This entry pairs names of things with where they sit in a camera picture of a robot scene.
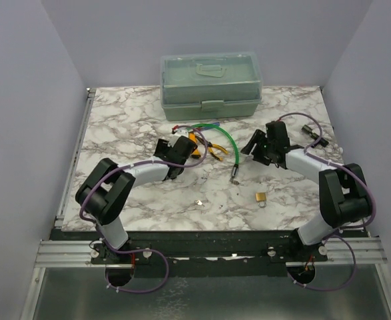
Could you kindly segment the green cable lock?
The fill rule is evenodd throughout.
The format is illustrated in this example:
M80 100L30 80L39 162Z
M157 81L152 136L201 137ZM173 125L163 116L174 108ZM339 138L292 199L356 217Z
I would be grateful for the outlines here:
M223 158L218 156L214 150L215 149L218 149L220 150L222 153L224 153L225 155L228 155L228 151L226 148L220 146L220 145L217 145L217 144L214 144L212 143L211 141L209 140L206 140L205 138L202 138L201 136L197 135L195 132L194 132L194 128L196 129L196 132L200 133L201 131L204 131L204 130L207 130L207 129L215 129L219 132L221 132L230 142L230 144L232 145L232 148L233 148L233 151L234 151L234 166L232 168L232 171L231 171L231 174L230 174L230 177L233 177L235 178L237 173L238 173L238 169L239 169L239 152L238 152L238 148L237 148L237 145L234 141L234 139L230 136L230 134L225 131L224 129L220 128L220 127L215 127L215 128L202 128L200 127L200 124L202 123L199 123L199 124L196 124L196 125L193 125L193 126L190 126L188 128L189 130L189 133L190 132L193 132L196 136L197 136L197 139L198 139L198 142L201 144L201 145L204 145L204 146L207 146L206 148L206 151L214 158L216 159L217 161L223 161Z

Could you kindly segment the silver key bunch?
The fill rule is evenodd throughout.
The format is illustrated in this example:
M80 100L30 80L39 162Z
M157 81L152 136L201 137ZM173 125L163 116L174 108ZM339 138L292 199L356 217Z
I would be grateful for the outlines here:
M233 177L230 178L230 182L233 184L233 185L240 185L240 183Z

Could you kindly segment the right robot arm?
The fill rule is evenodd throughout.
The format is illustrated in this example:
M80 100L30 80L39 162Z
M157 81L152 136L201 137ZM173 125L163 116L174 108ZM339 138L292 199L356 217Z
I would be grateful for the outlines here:
M319 214L290 234L288 252L296 261L311 256L312 246L339 228L376 213L359 165L329 162L291 144L283 121L267 123L266 131L257 129L241 153L252 155L263 165L273 164L299 173L318 184Z

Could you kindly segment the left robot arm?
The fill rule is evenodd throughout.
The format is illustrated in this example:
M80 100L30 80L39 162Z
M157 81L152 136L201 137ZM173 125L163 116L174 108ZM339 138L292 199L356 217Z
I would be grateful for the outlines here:
M154 155L144 161L119 167L104 158L91 171L75 195L81 209L94 218L95 226L105 238L107 256L115 263L129 258L129 236L119 215L135 187L176 179L187 159L196 149L196 143L183 135L167 141L159 139Z

